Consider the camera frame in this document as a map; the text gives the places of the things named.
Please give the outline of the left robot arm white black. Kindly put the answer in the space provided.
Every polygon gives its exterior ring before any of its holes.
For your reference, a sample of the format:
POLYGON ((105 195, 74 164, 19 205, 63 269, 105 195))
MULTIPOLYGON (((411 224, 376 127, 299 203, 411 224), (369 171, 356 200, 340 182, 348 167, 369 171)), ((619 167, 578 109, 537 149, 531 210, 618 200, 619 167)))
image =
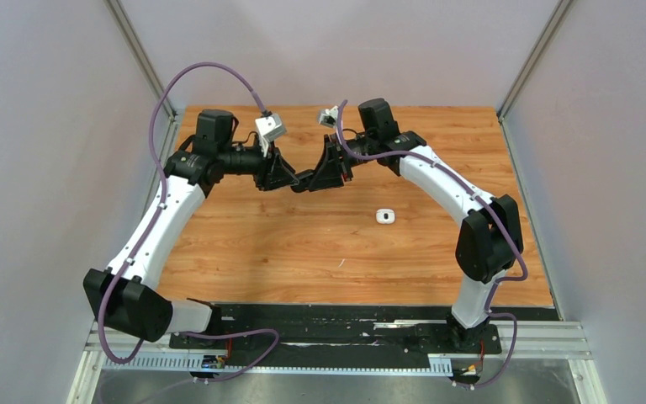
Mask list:
POLYGON ((99 325, 147 342, 169 332, 191 332, 205 348, 222 341, 224 325, 212 317, 210 303, 170 301, 156 289, 184 227, 224 176, 250 175, 261 191, 299 182, 274 144, 286 132, 278 114, 267 111, 255 120, 250 146, 234 141, 238 124, 230 111, 202 110, 195 132, 167 159, 130 239, 106 268, 88 270, 83 288, 99 325))

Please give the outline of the black earbud charging case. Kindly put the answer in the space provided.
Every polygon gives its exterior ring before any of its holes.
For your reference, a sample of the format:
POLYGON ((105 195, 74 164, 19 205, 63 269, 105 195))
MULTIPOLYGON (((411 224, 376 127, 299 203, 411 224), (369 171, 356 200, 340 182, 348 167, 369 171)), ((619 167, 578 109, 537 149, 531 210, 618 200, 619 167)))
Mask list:
POLYGON ((310 181, 314 173, 312 169, 306 169, 300 173, 296 173, 297 183, 292 184, 290 189, 297 194, 306 192, 309 189, 310 181))

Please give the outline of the white earbud charging case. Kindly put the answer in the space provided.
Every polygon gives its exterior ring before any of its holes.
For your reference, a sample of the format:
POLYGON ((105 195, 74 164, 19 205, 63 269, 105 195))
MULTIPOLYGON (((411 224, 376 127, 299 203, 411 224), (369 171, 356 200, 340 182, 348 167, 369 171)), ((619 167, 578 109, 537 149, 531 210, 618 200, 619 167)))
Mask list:
POLYGON ((381 225, 391 225, 396 220, 396 214, 392 209, 378 209, 375 212, 375 220, 381 225))

